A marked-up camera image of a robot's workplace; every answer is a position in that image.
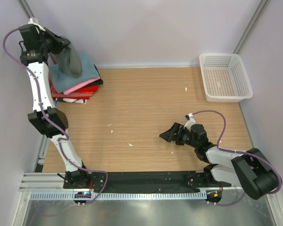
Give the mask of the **dark grey t shirt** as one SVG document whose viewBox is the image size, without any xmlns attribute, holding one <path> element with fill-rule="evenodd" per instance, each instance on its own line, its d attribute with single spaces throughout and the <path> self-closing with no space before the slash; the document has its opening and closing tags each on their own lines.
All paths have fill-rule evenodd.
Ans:
<svg viewBox="0 0 283 226">
<path fill-rule="evenodd" d="M 79 78 L 81 76 L 81 60 L 72 43 L 61 52 L 54 53 L 54 56 L 61 72 L 73 78 Z"/>
</svg>

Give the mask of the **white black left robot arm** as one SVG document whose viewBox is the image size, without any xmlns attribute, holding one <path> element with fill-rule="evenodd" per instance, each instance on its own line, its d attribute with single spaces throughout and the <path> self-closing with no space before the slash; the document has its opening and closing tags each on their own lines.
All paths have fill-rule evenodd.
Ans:
<svg viewBox="0 0 283 226">
<path fill-rule="evenodd" d="M 49 84 L 48 56 L 59 54 L 70 41 L 34 24 L 20 26 L 19 31 L 25 47 L 20 61 L 29 75 L 33 92 L 33 111 L 28 114 L 28 120 L 56 146 L 66 168 L 64 180 L 86 188 L 91 177 L 74 150 L 67 133 L 67 117 L 55 107 Z"/>
</svg>

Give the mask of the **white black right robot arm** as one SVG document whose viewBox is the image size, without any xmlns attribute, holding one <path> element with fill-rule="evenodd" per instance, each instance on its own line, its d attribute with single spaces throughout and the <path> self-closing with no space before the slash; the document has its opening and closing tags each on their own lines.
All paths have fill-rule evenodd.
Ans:
<svg viewBox="0 0 283 226">
<path fill-rule="evenodd" d="M 169 143 L 193 147 L 198 159 L 207 163 L 203 169 L 203 181 L 208 186 L 221 182 L 239 186 L 250 198 L 257 200 L 276 192 L 282 184 L 281 177 L 259 149 L 222 151 L 209 141 L 201 124 L 186 127 L 174 123 L 159 137 Z"/>
</svg>

